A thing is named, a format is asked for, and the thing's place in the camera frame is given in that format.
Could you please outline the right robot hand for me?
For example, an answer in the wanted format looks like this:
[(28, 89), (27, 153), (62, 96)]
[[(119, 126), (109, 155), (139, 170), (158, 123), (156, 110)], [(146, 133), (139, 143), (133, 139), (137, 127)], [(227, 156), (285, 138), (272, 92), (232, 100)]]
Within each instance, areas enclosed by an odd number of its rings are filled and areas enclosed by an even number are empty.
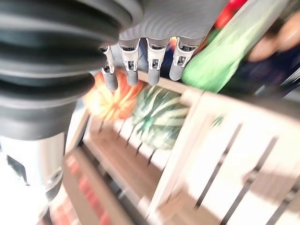
[(53, 200), (78, 98), (119, 44), (127, 69), (140, 38), (183, 51), (209, 32), (225, 0), (3, 0), (0, 3), (0, 143), (34, 195)]

